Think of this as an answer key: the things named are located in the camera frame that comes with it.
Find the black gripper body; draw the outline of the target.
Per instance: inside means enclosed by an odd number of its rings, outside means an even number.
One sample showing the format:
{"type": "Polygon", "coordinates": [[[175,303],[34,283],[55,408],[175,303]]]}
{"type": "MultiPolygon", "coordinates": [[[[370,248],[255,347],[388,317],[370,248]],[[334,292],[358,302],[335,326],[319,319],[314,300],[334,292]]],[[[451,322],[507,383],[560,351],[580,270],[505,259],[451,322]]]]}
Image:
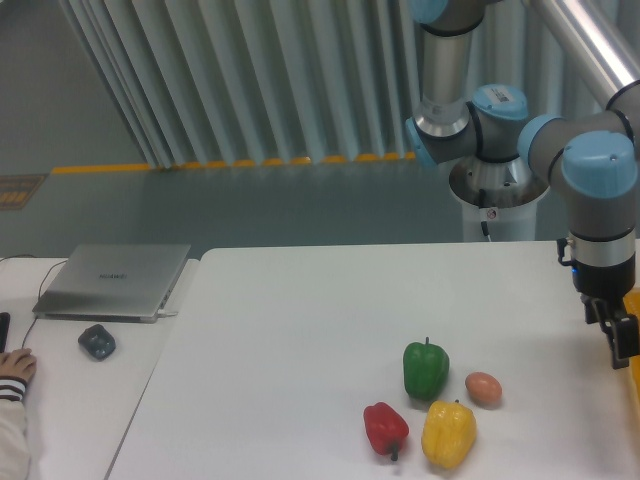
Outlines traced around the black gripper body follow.
{"type": "Polygon", "coordinates": [[[612,241],[565,237],[556,241],[556,248],[558,262],[570,268],[574,287],[585,296],[619,301],[635,284],[631,237],[612,241]]]}

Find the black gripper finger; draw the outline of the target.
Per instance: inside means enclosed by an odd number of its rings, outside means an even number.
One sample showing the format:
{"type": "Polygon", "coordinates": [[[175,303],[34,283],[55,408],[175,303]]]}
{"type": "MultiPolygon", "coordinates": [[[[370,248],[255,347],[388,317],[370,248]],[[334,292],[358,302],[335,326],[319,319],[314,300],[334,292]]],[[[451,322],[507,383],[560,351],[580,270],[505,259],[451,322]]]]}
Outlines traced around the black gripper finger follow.
{"type": "Polygon", "coordinates": [[[630,359],[639,355],[639,320],[621,302],[602,300],[602,320],[599,323],[611,352],[613,369],[624,369],[630,359]]]}
{"type": "Polygon", "coordinates": [[[585,322],[588,325],[599,324],[602,320],[602,300],[582,294],[581,302],[584,306],[585,322]]]}

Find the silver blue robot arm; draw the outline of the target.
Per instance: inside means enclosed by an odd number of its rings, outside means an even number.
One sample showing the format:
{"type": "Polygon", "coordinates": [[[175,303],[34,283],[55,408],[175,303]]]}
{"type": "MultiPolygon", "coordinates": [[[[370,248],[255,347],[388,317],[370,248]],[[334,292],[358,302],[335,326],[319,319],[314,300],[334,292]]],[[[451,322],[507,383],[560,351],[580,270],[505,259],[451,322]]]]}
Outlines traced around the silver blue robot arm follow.
{"type": "Polygon", "coordinates": [[[602,108],[577,121],[533,118],[514,89],[488,85],[472,100],[463,97],[471,35],[486,2],[413,1],[409,8],[425,43],[422,99],[406,122],[417,158],[426,165],[519,160],[556,191],[568,213],[558,260],[572,272],[586,321],[605,334],[613,367],[627,367],[639,354],[639,321],[624,306],[636,274],[638,58],[595,3],[532,2],[602,108]]]}

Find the person's hand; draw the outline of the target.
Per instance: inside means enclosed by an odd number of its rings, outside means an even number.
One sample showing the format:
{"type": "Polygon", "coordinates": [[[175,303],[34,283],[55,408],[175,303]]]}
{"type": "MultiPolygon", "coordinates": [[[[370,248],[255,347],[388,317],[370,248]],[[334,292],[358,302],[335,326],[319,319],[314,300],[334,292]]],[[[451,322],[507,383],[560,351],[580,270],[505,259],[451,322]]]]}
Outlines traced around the person's hand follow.
{"type": "Polygon", "coordinates": [[[28,385],[37,370],[37,358],[30,348],[3,352],[0,358],[2,379],[14,379],[28,385]]]}

